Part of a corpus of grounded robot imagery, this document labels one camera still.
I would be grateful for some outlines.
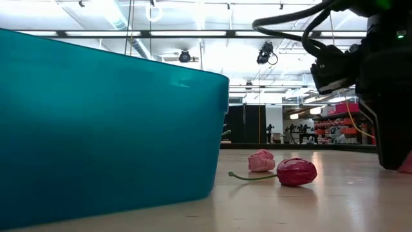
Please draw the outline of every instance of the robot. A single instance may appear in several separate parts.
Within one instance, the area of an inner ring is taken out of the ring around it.
[[[342,52],[334,45],[309,38],[331,11],[347,9],[368,18],[368,33],[361,44]],[[264,28],[318,12],[303,36]],[[311,73],[320,94],[356,85],[359,108],[375,125],[382,167],[396,170],[412,154],[412,131],[402,126],[402,110],[412,94],[412,1],[323,0],[301,12],[257,19],[252,26],[263,34],[301,41],[304,49],[317,58]]]

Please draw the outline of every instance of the floor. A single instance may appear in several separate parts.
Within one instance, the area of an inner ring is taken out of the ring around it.
[[[382,169],[374,154],[272,151],[279,163],[301,157],[318,176],[301,188],[276,179],[246,182],[250,150],[221,150],[209,198],[112,215],[16,229],[15,232],[411,231],[412,175]]]

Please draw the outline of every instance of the red rose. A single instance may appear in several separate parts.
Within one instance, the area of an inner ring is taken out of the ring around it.
[[[314,164],[300,158],[283,160],[277,166],[279,182],[285,186],[311,183],[317,176]]]

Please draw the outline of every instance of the plastic bin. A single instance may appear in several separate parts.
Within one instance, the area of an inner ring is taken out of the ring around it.
[[[0,30],[0,229],[212,190],[219,74]]]

